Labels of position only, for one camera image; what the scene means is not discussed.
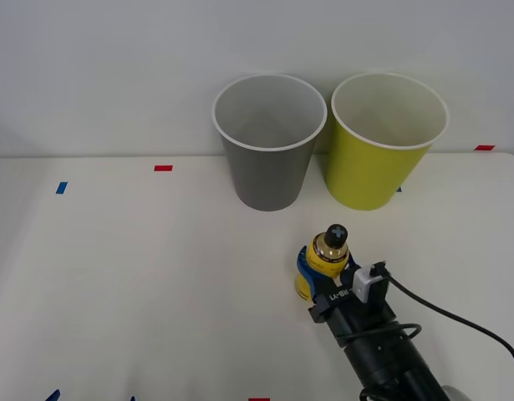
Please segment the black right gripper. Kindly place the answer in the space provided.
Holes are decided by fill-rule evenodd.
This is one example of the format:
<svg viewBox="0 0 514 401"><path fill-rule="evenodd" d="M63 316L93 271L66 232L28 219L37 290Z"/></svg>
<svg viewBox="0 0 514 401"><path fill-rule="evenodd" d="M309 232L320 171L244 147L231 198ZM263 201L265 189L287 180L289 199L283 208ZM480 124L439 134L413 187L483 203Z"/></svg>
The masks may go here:
<svg viewBox="0 0 514 401"><path fill-rule="evenodd" d="M306 246L298 253L297 267L308 283L311 318L315 323L327 323L336 339L364 338L395 324L394 311L386 302L388 279L357 272L359 265L352 254L339 275L343 288L331 294L331 302L331 279L309 266Z"/></svg>

